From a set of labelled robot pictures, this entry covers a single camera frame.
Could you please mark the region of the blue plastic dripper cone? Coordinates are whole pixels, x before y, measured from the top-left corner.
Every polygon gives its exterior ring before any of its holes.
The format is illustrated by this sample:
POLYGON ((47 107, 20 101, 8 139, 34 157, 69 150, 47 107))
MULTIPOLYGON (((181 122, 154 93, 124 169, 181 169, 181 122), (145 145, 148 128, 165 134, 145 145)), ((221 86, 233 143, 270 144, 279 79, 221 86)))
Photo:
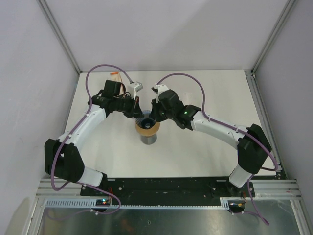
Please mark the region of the blue plastic dripper cone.
POLYGON ((135 123, 139 126, 141 129, 151 129, 155 124, 156 121, 150 117, 150 110, 144 110, 142 111, 144 114, 144 117, 139 117, 135 119, 135 123))

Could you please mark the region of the grey glass carafe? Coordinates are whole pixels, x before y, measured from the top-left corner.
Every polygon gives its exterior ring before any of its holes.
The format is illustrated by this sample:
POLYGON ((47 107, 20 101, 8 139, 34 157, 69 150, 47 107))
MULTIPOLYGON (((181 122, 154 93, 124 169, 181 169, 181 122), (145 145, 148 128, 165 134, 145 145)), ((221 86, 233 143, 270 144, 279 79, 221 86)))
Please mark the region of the grey glass carafe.
POLYGON ((140 139, 145 145, 151 145, 157 141, 157 134, 154 134, 152 136, 141 135, 140 139))

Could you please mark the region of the orange coffee filter pack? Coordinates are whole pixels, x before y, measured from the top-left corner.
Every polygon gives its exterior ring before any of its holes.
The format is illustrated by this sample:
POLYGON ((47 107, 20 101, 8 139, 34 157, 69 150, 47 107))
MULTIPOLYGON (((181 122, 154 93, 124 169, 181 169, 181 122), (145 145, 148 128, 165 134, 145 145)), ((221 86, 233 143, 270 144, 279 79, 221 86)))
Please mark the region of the orange coffee filter pack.
POLYGON ((121 77, 119 72, 112 72, 112 73, 110 73, 110 78, 111 78, 112 81, 123 83, 122 77, 121 77))

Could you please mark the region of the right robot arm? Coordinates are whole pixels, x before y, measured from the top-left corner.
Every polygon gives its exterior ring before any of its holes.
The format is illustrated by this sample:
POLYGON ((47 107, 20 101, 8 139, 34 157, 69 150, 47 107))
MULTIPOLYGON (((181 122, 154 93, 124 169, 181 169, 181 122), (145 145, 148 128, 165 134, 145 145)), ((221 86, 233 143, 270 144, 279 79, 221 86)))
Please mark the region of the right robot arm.
POLYGON ((152 90, 156 98, 152 100, 150 118, 157 122, 170 119, 181 129, 208 134, 237 150, 237 165, 225 190, 230 196, 238 196, 246 181, 260 171, 272 151, 262 128, 256 124, 237 126, 205 116, 201 108, 184 105, 177 93, 166 86, 155 86, 152 90))

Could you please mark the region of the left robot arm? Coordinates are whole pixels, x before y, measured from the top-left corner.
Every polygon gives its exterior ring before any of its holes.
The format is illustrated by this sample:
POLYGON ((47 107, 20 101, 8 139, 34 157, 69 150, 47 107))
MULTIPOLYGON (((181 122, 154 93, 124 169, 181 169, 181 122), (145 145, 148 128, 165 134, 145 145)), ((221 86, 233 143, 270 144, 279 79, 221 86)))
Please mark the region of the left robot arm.
POLYGON ((109 114, 122 112, 127 118, 141 118, 143 112, 139 106, 139 92, 143 86, 132 82, 120 89, 120 82, 106 80, 105 86, 96 95, 89 98, 88 107, 75 126, 58 139, 45 142, 45 171, 51 177, 58 177, 72 183, 91 185, 96 195, 104 195, 108 190, 106 174, 85 166, 80 150, 92 131, 102 123, 109 114))

